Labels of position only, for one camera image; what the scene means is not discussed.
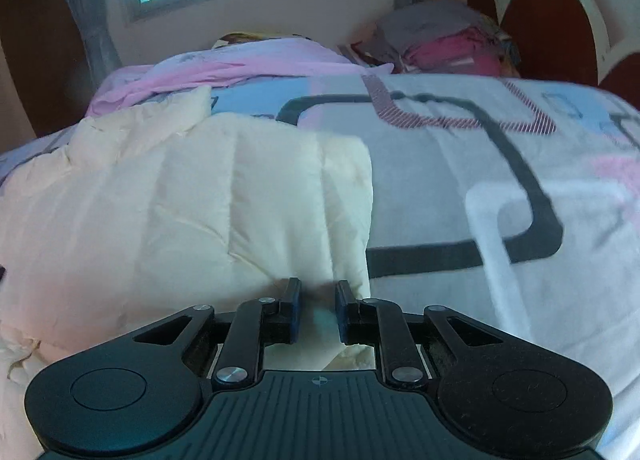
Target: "pink cloth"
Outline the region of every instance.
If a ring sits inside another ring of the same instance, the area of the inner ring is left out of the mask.
[[[409,48],[404,60],[425,72],[500,76],[497,48],[478,28]]]
[[[635,204],[628,205],[624,215],[640,232],[640,160],[629,156],[601,156],[593,160],[593,169],[600,178],[621,183],[633,195]]]
[[[390,74],[392,64],[376,68]],[[186,90],[204,84],[222,88],[252,77],[364,75],[371,70],[303,38],[269,39],[177,55],[155,65],[127,66],[105,79],[94,95],[88,117],[100,117],[133,106],[155,93]]]

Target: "patterned bed sheet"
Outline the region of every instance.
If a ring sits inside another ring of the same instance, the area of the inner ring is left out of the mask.
[[[223,111],[362,138],[373,295],[448,305],[591,367],[614,395],[600,452],[638,458],[638,111],[592,88],[459,75],[250,82],[214,90]],[[70,132],[0,157],[0,177]]]

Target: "screw head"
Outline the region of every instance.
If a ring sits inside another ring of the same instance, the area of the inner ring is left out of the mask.
[[[230,384],[242,382],[247,376],[248,373],[246,372],[246,369],[240,368],[239,366],[227,366],[226,368],[221,368],[216,371],[216,377],[218,380],[228,382]]]
[[[391,376],[398,382],[414,383],[418,382],[424,375],[418,368],[402,366],[401,368],[394,369]]]

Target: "wooden headboard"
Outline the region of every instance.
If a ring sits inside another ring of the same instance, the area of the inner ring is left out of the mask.
[[[520,49],[522,77],[611,91],[640,109],[640,40],[611,48],[594,0],[467,0]]]

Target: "pink blanket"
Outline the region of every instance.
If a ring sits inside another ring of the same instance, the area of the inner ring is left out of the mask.
[[[376,68],[390,74],[391,64]],[[203,84],[222,88],[252,77],[313,77],[367,74],[370,70],[303,38],[270,39],[177,55],[158,64],[127,66],[100,86],[86,112],[100,117],[133,106],[155,93],[185,90]]]

